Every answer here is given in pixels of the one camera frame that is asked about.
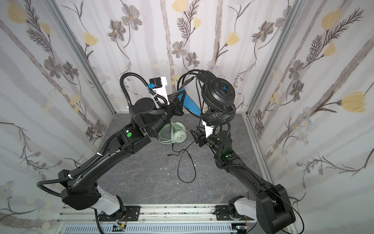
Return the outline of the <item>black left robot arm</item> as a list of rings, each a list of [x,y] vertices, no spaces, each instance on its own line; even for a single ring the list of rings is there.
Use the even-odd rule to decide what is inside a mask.
[[[95,208],[112,215],[123,208],[123,203],[100,186],[97,180],[122,160],[140,151],[157,137],[161,129],[170,123],[174,116],[182,116],[185,90],[168,96],[167,105],[157,108],[153,99],[141,98],[129,106],[131,121],[107,141],[108,145],[86,162],[72,171],[62,171],[66,176],[65,189],[61,200],[66,205],[84,210]]]

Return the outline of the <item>black and blue headphones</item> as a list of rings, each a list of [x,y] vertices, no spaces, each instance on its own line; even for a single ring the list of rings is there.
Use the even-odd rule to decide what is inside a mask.
[[[193,69],[181,76],[177,82],[177,93],[185,91],[185,86],[192,81],[196,81],[201,90],[199,97],[207,104],[208,109],[203,112],[203,106],[196,104],[189,95],[180,95],[180,99],[184,98],[184,107],[188,112],[208,126],[222,126],[234,119],[236,93],[231,83],[209,71]]]

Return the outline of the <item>mint green over-ear headphones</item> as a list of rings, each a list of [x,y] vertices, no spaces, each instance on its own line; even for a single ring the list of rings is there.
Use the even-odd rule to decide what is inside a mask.
[[[181,143],[187,138],[187,130],[180,122],[166,124],[157,136],[161,144]]]

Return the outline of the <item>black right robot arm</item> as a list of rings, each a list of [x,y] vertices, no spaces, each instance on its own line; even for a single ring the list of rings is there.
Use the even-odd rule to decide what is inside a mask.
[[[275,234],[296,221],[286,189],[264,180],[243,162],[232,148],[228,130],[216,135],[191,130],[194,141],[208,146],[214,153],[216,166],[236,177],[256,197],[254,201],[239,198],[234,201],[234,213],[250,217],[260,224],[267,234]]]

